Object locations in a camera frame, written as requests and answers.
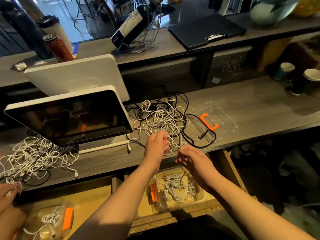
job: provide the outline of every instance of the black lid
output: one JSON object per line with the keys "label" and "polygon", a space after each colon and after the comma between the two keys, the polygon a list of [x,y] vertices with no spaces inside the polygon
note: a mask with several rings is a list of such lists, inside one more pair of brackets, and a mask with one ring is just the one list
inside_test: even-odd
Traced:
{"label": "black lid", "polygon": [[38,20],[38,25],[39,25],[39,28],[48,28],[55,24],[58,24],[59,22],[60,22],[59,19],[55,15],[53,16],[47,15],[41,18],[40,20]]}

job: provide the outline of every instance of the bottle label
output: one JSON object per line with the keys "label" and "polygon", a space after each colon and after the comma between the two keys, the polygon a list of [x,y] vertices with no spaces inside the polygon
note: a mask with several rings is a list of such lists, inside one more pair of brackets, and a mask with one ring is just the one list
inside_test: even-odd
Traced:
{"label": "bottle label", "polygon": [[142,16],[138,10],[135,9],[119,28],[120,33],[123,35],[123,37],[126,37],[142,20]]}

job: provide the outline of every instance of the clear plastic box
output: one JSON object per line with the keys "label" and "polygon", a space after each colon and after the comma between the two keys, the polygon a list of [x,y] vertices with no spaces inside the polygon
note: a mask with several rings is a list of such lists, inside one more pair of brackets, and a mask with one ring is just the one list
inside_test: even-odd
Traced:
{"label": "clear plastic box", "polygon": [[[182,177],[181,182],[187,187],[188,181],[194,181],[195,195],[191,196],[188,194],[187,188],[182,190],[175,189],[175,192],[182,199],[182,202],[176,201],[170,194],[168,194],[168,200],[164,198],[164,184],[166,183],[164,177],[178,174]],[[158,208],[162,212],[174,211],[181,209],[182,207],[195,204],[197,202],[203,201],[206,198],[206,192],[197,184],[189,171],[184,167],[173,167],[166,170],[159,171],[156,176],[156,186],[157,186],[157,204]]]}
{"label": "clear plastic box", "polygon": [[[42,227],[44,224],[41,219],[45,215],[52,213],[57,206],[60,206],[60,216],[57,225],[54,226],[53,224],[50,224],[49,226]],[[22,206],[22,210],[27,215],[26,223],[23,228],[30,233],[35,233],[41,227],[42,228],[36,236],[21,231],[17,236],[17,240],[59,240],[63,238],[71,231],[74,208],[73,203],[65,201],[62,198],[45,200]]]}
{"label": "clear plastic box", "polygon": [[[212,101],[205,102],[199,109],[192,110],[191,114],[194,114],[199,118],[202,115],[207,114],[203,119],[206,120],[211,127],[218,125],[218,128],[214,129],[214,132],[217,135],[216,142],[224,139],[230,133],[235,132],[238,128],[237,124]],[[198,118],[194,116],[189,116],[188,118],[193,122],[201,134],[207,130],[206,125],[204,125]],[[215,136],[212,132],[208,131],[204,138],[206,138],[208,142],[211,142],[214,140]]]}

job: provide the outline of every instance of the hand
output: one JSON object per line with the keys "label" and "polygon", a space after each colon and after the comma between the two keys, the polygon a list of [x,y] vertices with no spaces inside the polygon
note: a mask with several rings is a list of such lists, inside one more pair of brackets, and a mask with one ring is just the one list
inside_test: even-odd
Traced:
{"label": "hand", "polygon": [[19,192],[21,184],[14,183],[14,184],[0,184],[0,215],[7,210],[14,201],[17,193]]}
{"label": "hand", "polygon": [[210,188],[210,182],[220,175],[211,160],[202,151],[190,145],[179,150],[175,162],[186,167],[195,181],[206,191]]}
{"label": "hand", "polygon": [[154,170],[154,173],[158,172],[163,155],[167,150],[169,150],[169,143],[166,132],[160,130],[152,134],[146,141],[142,164],[147,164]]}
{"label": "hand", "polygon": [[0,215],[0,239],[11,240],[26,221],[26,215],[19,208],[10,207]]}

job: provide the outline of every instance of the red can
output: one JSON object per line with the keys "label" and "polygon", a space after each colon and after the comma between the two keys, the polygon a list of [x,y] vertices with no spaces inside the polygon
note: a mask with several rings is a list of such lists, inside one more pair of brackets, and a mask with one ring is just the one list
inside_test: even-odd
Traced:
{"label": "red can", "polygon": [[57,35],[47,34],[43,37],[43,40],[59,62],[73,60],[70,51]]}

